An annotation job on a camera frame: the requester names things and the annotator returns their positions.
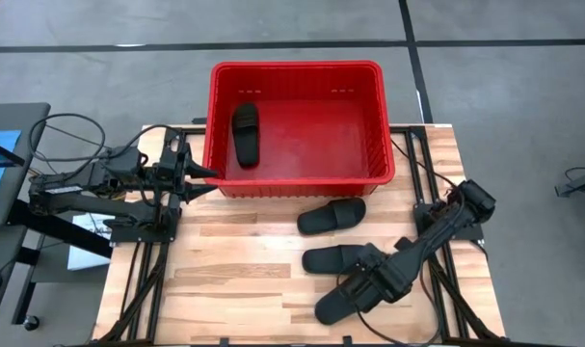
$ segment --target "gray concrete floor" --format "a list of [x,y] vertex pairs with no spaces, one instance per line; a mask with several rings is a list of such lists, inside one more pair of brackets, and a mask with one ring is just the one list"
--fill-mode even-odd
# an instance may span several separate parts
[[[585,39],[585,0],[413,0],[410,11],[418,40]],[[395,0],[0,0],[0,46],[404,37]],[[585,196],[553,193],[565,169],[585,166],[585,46],[419,54],[435,122],[455,124],[467,176],[498,200],[485,233],[508,336],[585,346]],[[323,59],[375,60],[390,120],[421,120],[406,48],[0,54],[0,102],[89,115],[115,145],[145,123],[205,117],[221,61]],[[40,150],[92,149],[46,130]],[[43,324],[26,333],[9,324],[24,276],[18,266],[1,307],[0,346],[83,342],[103,283],[38,286],[30,313]]]

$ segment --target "black slide sandal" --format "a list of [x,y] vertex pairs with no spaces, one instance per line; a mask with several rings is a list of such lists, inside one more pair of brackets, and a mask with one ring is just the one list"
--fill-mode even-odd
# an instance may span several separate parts
[[362,245],[339,245],[303,253],[303,269],[310,274],[348,275],[352,272]]
[[325,206],[299,216],[297,227],[303,235],[355,227],[365,216],[367,208],[361,198],[333,200]]
[[242,168],[250,168],[259,161],[258,114],[252,103],[244,103],[232,115],[232,136],[236,147],[236,160]]

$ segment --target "red plastic basket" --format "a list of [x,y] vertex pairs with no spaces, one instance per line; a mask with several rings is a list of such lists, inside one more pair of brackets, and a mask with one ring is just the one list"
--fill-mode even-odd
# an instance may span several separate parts
[[[231,117],[259,113],[259,164],[238,165]],[[227,197],[360,196],[395,173],[374,62],[221,63],[213,68],[203,165]]]

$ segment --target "wire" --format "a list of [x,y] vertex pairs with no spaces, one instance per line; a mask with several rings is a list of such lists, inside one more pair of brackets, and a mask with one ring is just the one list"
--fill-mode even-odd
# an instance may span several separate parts
[[[406,158],[410,159],[410,156],[408,156],[408,154],[406,152],[404,152],[403,149],[401,149],[399,146],[397,146],[397,144],[395,144],[395,142],[392,141],[392,139],[390,139],[390,141],[395,145],[395,147],[397,147],[397,149],[399,149],[399,151],[401,152],[401,154],[403,154],[403,156],[405,156]],[[437,177],[445,180],[446,182],[448,182],[448,184],[450,184],[451,187],[453,187],[453,188],[457,187],[457,185],[455,183],[453,183],[453,181],[451,181],[450,179],[446,178],[445,176],[443,176],[443,175],[441,175],[439,173],[436,173],[435,171],[428,170],[423,164],[419,163],[418,161],[415,161],[415,162],[416,162],[416,165],[418,165],[419,167],[425,169],[426,172],[428,172],[430,174],[433,174],[433,175],[435,175],[435,176],[437,176]]]
[[140,157],[142,158],[142,161],[140,162],[141,166],[146,165],[146,163],[148,163],[148,155],[144,154],[144,153],[140,153]]
[[[94,152],[93,155],[83,156],[83,157],[73,157],[73,158],[44,158],[44,157],[41,157],[37,154],[37,151],[34,150],[34,148],[33,148],[33,133],[35,132],[35,129],[41,123],[43,123],[47,120],[52,120],[52,119],[58,118],[58,117],[76,117],[76,118],[79,118],[81,120],[86,120],[86,121],[92,123],[93,125],[95,125],[95,127],[99,130],[99,133],[101,133],[101,140],[100,140],[99,144],[97,144],[97,150]],[[103,130],[103,127],[98,122],[96,122],[95,120],[93,120],[87,116],[74,114],[74,113],[62,113],[62,114],[55,114],[55,115],[46,116],[46,117],[42,118],[41,120],[36,121],[33,124],[33,126],[31,126],[31,129],[29,130],[29,143],[28,143],[28,145],[29,145],[29,150],[31,151],[31,154],[33,154],[33,157],[36,159],[39,159],[43,162],[74,162],[74,161],[83,161],[83,160],[93,161],[94,159],[96,159],[98,157],[99,152],[103,149],[105,142],[106,142],[106,132]]]
[[93,326],[91,327],[91,332],[89,333],[89,336],[87,337],[87,340],[84,341],[83,344],[89,344],[89,342],[91,342],[91,338],[93,337],[93,332],[95,331],[95,326],[97,325],[97,322],[93,323]]
[[[399,146],[397,146],[397,144],[392,139],[390,139],[390,141],[401,152],[401,154],[403,154],[403,156],[405,156],[406,158],[408,158],[408,160],[410,160],[410,156],[406,152],[404,152],[403,149],[401,149]],[[423,164],[419,163],[417,160],[414,160],[414,161],[416,162],[416,165],[418,165],[419,167],[425,169],[425,171],[427,173],[433,174],[436,177],[439,177],[439,178],[445,180],[446,182],[448,182],[448,184],[450,184],[450,186],[451,186],[452,189],[456,189],[457,188],[457,186],[455,185],[455,183],[453,183],[453,181],[451,181],[450,179],[446,178],[445,176],[443,176],[443,175],[441,175],[439,173],[436,173],[433,170],[427,169],[427,167],[425,167]],[[457,214],[455,214],[455,217],[453,217],[450,221],[448,221],[448,224],[446,226],[444,226],[444,228],[442,229],[442,231],[446,230],[448,227],[452,227],[453,221],[456,221],[462,215],[462,213],[464,213],[465,197],[464,197],[463,194],[461,194],[460,197],[461,197],[461,200],[459,201],[459,210],[457,211]],[[423,251],[423,254],[422,254],[421,259],[424,259],[425,258],[425,256],[427,255],[426,253],[427,253],[427,250]]]
[[56,127],[56,126],[52,126],[52,125],[50,125],[50,124],[46,124],[46,125],[45,125],[45,127],[49,127],[50,129],[53,129],[53,130],[56,130],[56,131],[58,131],[58,132],[64,133],[64,134],[66,134],[66,135],[68,135],[68,136],[70,136],[70,137],[72,137],[72,138],[74,138],[74,139],[77,139],[77,140],[82,140],[82,141],[84,141],[84,142],[86,142],[86,143],[88,143],[88,144],[95,145],[95,146],[99,146],[99,144],[98,144],[97,142],[95,142],[95,141],[91,141],[91,140],[89,140],[89,139],[85,139],[85,138],[83,138],[83,137],[80,137],[80,136],[78,136],[78,135],[72,134],[72,133],[70,133],[70,132],[68,132],[68,131],[65,131],[65,130],[63,130],[63,129],[59,129],[59,128],[58,128],[58,127]]
[[[570,168],[570,169],[566,169],[566,170],[564,171],[564,176],[565,176],[565,177],[566,177],[566,178],[567,178],[567,179],[568,179],[570,182],[572,182],[572,178],[569,176],[569,173],[571,173],[571,172],[573,172],[573,171],[577,171],[577,170],[585,170],[585,167],[572,167],[572,168]],[[584,191],[584,190],[579,190],[579,189],[577,189],[577,188],[574,188],[574,187],[572,187],[570,184],[567,184],[567,187],[569,187],[569,188],[571,188],[571,189],[573,189],[573,190],[576,190],[576,191],[578,191],[579,193],[583,193],[583,194],[585,194],[585,191]]]
[[100,228],[97,227],[97,222],[95,221],[95,218],[93,217],[93,214],[91,212],[87,212],[89,214],[89,217],[91,217],[91,222],[93,222],[93,229],[95,230],[95,233],[101,237],[103,237],[103,233],[104,231]]
[[[347,268],[342,269],[339,274],[337,274],[337,279],[336,279],[336,284],[337,287],[339,286],[339,279],[341,277],[341,274],[343,274],[344,272],[346,272],[347,270],[349,270],[352,266],[349,266]],[[425,285],[425,281],[423,279],[423,266],[421,264],[420,266],[420,286],[423,288],[423,291],[425,292],[425,295],[427,296],[427,298],[429,299],[429,302],[432,304],[434,311],[436,312],[436,317],[438,319],[438,328],[436,329],[436,332],[434,333],[434,335],[425,343],[422,343],[420,345],[418,345],[419,347],[428,347],[429,345],[431,345],[432,343],[434,343],[436,341],[436,339],[439,336],[439,331],[441,330],[441,322],[439,320],[439,315],[438,315],[438,306],[436,305],[436,303],[434,302],[434,300],[432,299],[431,295],[429,294],[429,290],[427,290],[427,286]],[[360,319],[360,322],[362,323],[362,325],[365,326],[365,328],[367,328],[367,330],[369,330],[371,333],[373,333],[375,336],[383,339],[384,341],[390,342],[396,346],[401,346],[401,347],[410,347],[411,345],[409,343],[406,342],[402,342],[398,339],[386,336],[385,334],[382,334],[380,332],[378,332],[375,328],[373,328],[369,323],[367,323],[367,321],[365,320],[365,318],[362,316],[362,313],[360,313],[360,309],[357,306],[357,304],[352,303],[354,305],[354,309],[357,312],[357,316]]]
[[[43,246],[43,247],[39,247],[39,248],[37,249],[37,251],[39,252],[39,251],[41,251],[41,250],[44,250],[44,249],[47,249],[47,248],[50,248],[50,247],[54,247],[54,246],[59,246],[59,245],[61,245],[61,244],[64,244],[64,243],[65,243],[65,241],[61,241],[61,242],[53,243],[53,244],[51,244],[51,245],[46,245],[46,246]],[[12,257],[12,259],[10,259],[10,261],[8,261],[8,262],[6,262],[6,263],[5,263],[5,265],[1,266],[1,268],[0,268],[0,273],[1,273],[3,270],[5,270],[5,268],[6,268],[8,265],[10,265],[11,263],[15,262],[15,260],[16,260],[17,258],[18,258],[18,254],[14,255],[14,256]]]
[[[43,158],[45,158],[45,155],[43,155],[43,153],[41,153],[40,151],[36,150],[36,153],[41,155]],[[50,165],[50,163],[48,163],[47,161],[44,161],[45,165],[48,166],[48,168],[50,168],[50,170],[54,173],[54,174],[59,174],[56,170],[54,170],[54,168],[52,167],[52,165]]]
[[138,183],[138,188],[140,190],[140,196],[142,197],[142,202],[144,202],[146,206],[157,207],[158,201],[153,203],[153,202],[150,202],[150,200],[146,198],[145,186],[142,184],[142,180],[140,180],[140,178],[139,178],[136,180],[136,182]]
[[136,247],[134,248],[134,253],[131,255],[131,262],[129,268],[129,274],[127,275],[127,284],[125,285],[125,293],[122,296],[122,304],[120,305],[120,318],[122,318],[122,314],[125,311],[125,303],[127,302],[127,293],[129,292],[129,284],[131,283],[131,278],[134,275],[134,265],[136,263],[136,257],[138,256],[138,250],[140,249],[140,242],[136,243]]
[[487,254],[487,250],[485,250],[485,247],[483,247],[483,245],[481,244],[481,240],[469,240],[469,242],[474,245],[474,247],[476,247],[480,252],[482,252],[485,255],[485,259],[487,260],[487,262],[489,262],[489,255]]
[[151,125],[149,127],[142,129],[138,134],[136,134],[136,136],[134,136],[131,140],[129,140],[129,142],[118,153],[115,153],[113,155],[108,156],[108,159],[116,158],[116,157],[122,155],[131,147],[131,145],[133,145],[134,142],[136,142],[136,140],[140,139],[141,136],[145,135],[148,131],[150,131],[152,129],[156,129],[156,128],[165,128],[165,129],[168,129],[170,131],[173,131],[174,133],[176,133],[177,136],[181,135],[181,133],[178,131],[178,129],[175,129],[169,125],[154,124],[154,125]]
[[[95,125],[95,127],[99,130],[99,132],[101,133],[101,141],[98,143],[95,143],[93,141],[84,139],[80,136],[74,135],[74,134],[70,134],[69,132],[59,129],[57,127],[51,126],[51,125],[47,125],[48,127],[50,127],[51,129],[57,130],[57,131],[61,131],[64,134],[67,134],[68,136],[74,137],[76,139],[85,141],[89,144],[92,145],[96,145],[97,146],[97,150],[93,153],[93,155],[91,156],[82,156],[82,157],[70,157],[70,158],[46,158],[43,155],[39,155],[37,154],[37,152],[34,150],[33,148],[33,133],[35,132],[36,127],[41,124],[42,122],[45,122],[47,120],[51,120],[51,119],[55,119],[55,118],[59,118],[59,117],[75,117],[75,118],[79,118],[81,120],[86,120],[90,123],[92,123],[93,125]],[[154,124],[151,125],[143,130],[141,130],[136,136],[134,136],[120,151],[118,151],[117,153],[111,154],[101,154],[101,150],[106,148],[109,148],[107,146],[105,146],[105,141],[106,141],[106,132],[104,131],[103,127],[101,126],[101,124],[99,124],[97,121],[84,116],[84,115],[80,115],[80,114],[75,114],[75,113],[61,113],[61,114],[55,114],[55,115],[50,115],[47,117],[44,117],[41,120],[36,121],[33,126],[31,126],[31,129],[29,130],[29,150],[31,151],[31,153],[33,154],[33,157],[36,159],[41,160],[42,162],[45,163],[49,163],[49,162],[75,162],[75,161],[83,161],[85,160],[85,162],[80,165],[76,170],[74,170],[72,173],[69,173],[68,175],[63,175],[62,177],[60,177],[58,180],[56,181],[49,181],[49,182],[62,182],[62,181],[66,181],[70,178],[73,178],[75,176],[77,176],[79,173],[81,173],[87,166],[89,166],[89,164],[91,164],[91,162],[95,159],[112,159],[112,158],[116,158],[118,156],[121,156],[122,154],[124,154],[130,147],[131,145],[136,142],[136,140],[138,140],[142,135],[144,135],[145,133],[147,133],[148,131],[155,129],[155,128],[166,128],[169,129],[173,132],[176,133],[176,135],[180,135],[180,132],[169,126],[169,125],[165,125],[165,124]]]

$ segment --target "table leg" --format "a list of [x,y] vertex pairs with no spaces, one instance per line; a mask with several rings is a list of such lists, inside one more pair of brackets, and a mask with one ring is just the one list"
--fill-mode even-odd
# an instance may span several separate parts
[[35,272],[35,266],[38,264],[40,258],[39,249],[43,245],[43,237],[40,237],[37,248],[35,250],[21,247],[18,251],[18,255],[15,258],[16,262],[20,262],[29,265],[29,271],[26,274],[24,284],[22,284],[22,291],[18,297],[18,301],[15,304],[15,310],[13,311],[12,324],[23,325],[26,320],[26,314],[33,299],[33,293],[35,293],[36,283],[31,281],[33,273]]
[[71,246],[110,258],[112,247],[105,237],[96,235],[56,216],[37,216],[22,200],[13,203],[9,223],[23,225],[46,236],[54,237]]

